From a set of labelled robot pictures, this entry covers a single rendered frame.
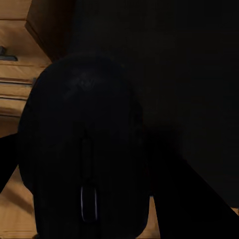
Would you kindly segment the mouse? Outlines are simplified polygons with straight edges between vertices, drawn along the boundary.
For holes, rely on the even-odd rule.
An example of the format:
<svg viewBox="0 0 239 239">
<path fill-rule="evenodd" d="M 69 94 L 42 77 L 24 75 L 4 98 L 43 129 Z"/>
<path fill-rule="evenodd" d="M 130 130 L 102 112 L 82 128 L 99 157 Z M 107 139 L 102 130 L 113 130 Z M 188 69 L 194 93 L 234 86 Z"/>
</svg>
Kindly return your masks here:
<svg viewBox="0 0 239 239">
<path fill-rule="evenodd" d="M 127 67 L 80 52 L 37 78 L 17 162 L 42 239 L 135 239 L 149 216 L 143 107 Z"/>
</svg>

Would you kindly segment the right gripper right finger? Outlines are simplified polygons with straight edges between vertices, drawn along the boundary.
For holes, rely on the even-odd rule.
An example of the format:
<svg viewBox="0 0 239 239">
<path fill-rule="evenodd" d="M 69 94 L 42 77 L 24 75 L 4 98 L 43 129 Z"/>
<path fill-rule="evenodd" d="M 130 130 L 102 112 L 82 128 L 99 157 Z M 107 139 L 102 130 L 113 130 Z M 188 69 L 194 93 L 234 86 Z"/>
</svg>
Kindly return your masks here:
<svg viewBox="0 0 239 239">
<path fill-rule="evenodd" d="M 239 216 L 166 139 L 144 146 L 161 239 L 239 239 Z"/>
</svg>

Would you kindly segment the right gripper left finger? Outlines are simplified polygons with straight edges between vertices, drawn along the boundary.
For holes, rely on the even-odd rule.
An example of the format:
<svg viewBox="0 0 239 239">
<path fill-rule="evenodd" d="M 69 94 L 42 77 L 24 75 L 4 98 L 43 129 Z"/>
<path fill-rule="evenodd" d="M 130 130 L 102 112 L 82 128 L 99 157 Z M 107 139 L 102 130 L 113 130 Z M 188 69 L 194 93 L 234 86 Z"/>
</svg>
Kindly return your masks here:
<svg viewBox="0 0 239 239">
<path fill-rule="evenodd" d="M 0 138 L 0 193 L 17 167 L 16 133 Z"/>
</svg>

